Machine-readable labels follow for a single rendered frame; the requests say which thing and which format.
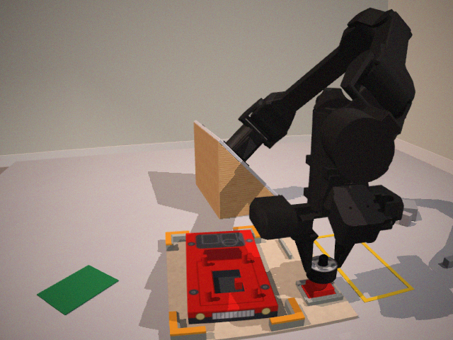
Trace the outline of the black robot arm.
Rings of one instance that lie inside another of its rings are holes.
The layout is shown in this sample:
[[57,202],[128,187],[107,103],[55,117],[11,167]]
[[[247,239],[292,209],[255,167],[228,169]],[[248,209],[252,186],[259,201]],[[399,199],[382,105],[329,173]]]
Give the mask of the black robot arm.
[[[226,142],[246,163],[262,144],[271,149],[286,136],[297,110],[323,91],[313,109],[311,151],[328,157],[354,182],[329,176],[317,212],[328,217],[336,242],[344,247],[373,243],[379,231],[392,229],[396,222],[396,194],[371,193],[368,182],[389,169],[394,140],[415,97],[405,65],[413,34],[400,15],[393,9],[368,8],[347,26],[339,47],[286,91],[256,101]],[[352,101],[341,89],[327,88],[343,74],[340,87]]]

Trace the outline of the red base with black post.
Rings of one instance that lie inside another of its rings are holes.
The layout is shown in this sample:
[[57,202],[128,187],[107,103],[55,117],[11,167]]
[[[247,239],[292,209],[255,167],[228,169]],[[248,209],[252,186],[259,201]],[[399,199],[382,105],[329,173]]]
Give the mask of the red base with black post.
[[[328,256],[325,254],[320,255],[318,265],[327,266]],[[302,285],[302,288],[308,298],[323,297],[325,295],[332,295],[336,293],[334,291],[334,287],[330,283],[318,284],[310,280],[306,280],[306,285]]]

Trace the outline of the green flat rectangle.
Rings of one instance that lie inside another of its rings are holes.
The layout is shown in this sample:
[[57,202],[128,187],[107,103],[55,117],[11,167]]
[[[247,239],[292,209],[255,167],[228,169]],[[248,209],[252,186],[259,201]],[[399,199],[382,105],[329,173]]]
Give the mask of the green flat rectangle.
[[38,293],[37,296],[67,315],[118,281],[88,265]]

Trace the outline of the yellow rectangular outline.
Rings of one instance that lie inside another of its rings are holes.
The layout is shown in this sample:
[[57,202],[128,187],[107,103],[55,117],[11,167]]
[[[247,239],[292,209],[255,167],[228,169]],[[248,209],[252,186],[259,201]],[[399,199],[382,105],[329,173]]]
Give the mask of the yellow rectangular outline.
[[[319,236],[317,239],[319,238],[324,238],[324,237],[334,237],[334,234],[330,234],[330,235],[323,235],[323,236]],[[321,245],[319,245],[319,243],[315,240],[314,241],[315,245],[318,246],[318,248],[323,252],[323,254],[328,255],[328,253],[326,251],[323,250],[323,247]],[[399,290],[399,291],[395,291],[395,292],[391,292],[391,293],[387,293],[387,294],[384,294],[384,295],[378,295],[376,297],[371,297],[371,298],[365,298],[364,295],[360,292],[360,290],[358,290],[358,288],[356,288],[356,285],[354,285],[351,280],[346,276],[345,273],[342,272],[342,269],[341,268],[338,268],[338,272],[342,275],[342,277],[344,277],[344,279],[349,283],[349,285],[353,288],[353,290],[361,297],[361,299],[364,301],[364,302],[370,302],[370,301],[374,301],[374,300],[377,300],[377,299],[381,299],[381,298],[387,298],[389,296],[392,296],[392,295],[398,295],[399,293],[405,293],[405,292],[408,292],[409,290],[415,290],[411,285],[409,285],[397,272],[395,272],[395,270],[393,268],[390,267],[390,265],[388,265],[385,261],[383,261],[383,259],[381,257],[379,257],[378,254],[376,254],[374,252],[374,250],[371,250],[371,248],[369,246],[367,246],[365,243],[362,243],[365,248],[367,248],[370,252],[372,252],[372,254],[377,257],[379,259],[379,261],[381,261],[394,275],[396,275],[396,277],[401,280],[401,282],[403,282],[408,288],[406,289],[402,289],[402,290]]]

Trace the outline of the black toy wheel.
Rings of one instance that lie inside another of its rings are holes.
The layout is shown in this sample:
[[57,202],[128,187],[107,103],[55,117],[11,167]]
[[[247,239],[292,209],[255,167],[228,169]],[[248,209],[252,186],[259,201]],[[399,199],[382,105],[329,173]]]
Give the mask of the black toy wheel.
[[307,278],[318,284],[332,283],[336,279],[338,263],[331,257],[328,257],[327,266],[319,266],[319,256],[313,256],[311,272],[306,273]]

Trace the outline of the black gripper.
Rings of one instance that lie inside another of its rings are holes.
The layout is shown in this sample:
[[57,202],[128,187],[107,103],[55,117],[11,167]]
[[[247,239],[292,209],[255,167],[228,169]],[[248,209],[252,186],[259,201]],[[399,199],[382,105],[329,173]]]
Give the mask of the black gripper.
[[[319,196],[329,176],[340,175],[341,183],[352,183],[342,176],[328,158],[314,154],[306,155],[310,166],[309,187],[304,188],[306,203],[293,204],[282,195],[254,198],[249,206],[249,218],[263,239],[292,238],[298,248],[305,273],[311,272],[314,241],[319,237],[312,229],[314,219],[321,217],[318,210]],[[334,260],[341,268],[355,244],[342,246],[335,240]]]

